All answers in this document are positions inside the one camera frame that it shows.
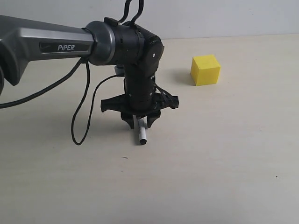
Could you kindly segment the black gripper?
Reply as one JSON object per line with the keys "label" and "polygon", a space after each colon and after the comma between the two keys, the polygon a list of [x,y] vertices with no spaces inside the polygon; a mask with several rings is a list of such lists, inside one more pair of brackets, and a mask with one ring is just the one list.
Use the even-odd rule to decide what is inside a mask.
{"label": "black gripper", "polygon": [[147,128],[151,128],[153,123],[160,118],[161,111],[164,108],[178,108],[178,96],[173,97],[173,101],[165,102],[160,93],[153,93],[149,97],[143,97],[136,100],[134,97],[122,94],[109,99],[101,100],[101,111],[107,110],[121,112],[121,119],[125,121],[131,129],[134,129],[134,117],[147,116]]}

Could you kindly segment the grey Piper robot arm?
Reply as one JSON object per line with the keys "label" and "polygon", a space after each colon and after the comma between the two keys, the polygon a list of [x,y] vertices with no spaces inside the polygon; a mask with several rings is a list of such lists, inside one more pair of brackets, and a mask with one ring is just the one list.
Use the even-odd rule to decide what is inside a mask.
{"label": "grey Piper robot arm", "polygon": [[148,126],[164,108],[176,109],[177,96],[156,84],[164,46],[150,31],[111,18],[84,28],[10,16],[0,18],[0,82],[17,85],[31,61],[79,57],[92,65],[113,65],[124,76],[124,94],[101,101],[101,110],[120,112],[130,126],[133,117]]}

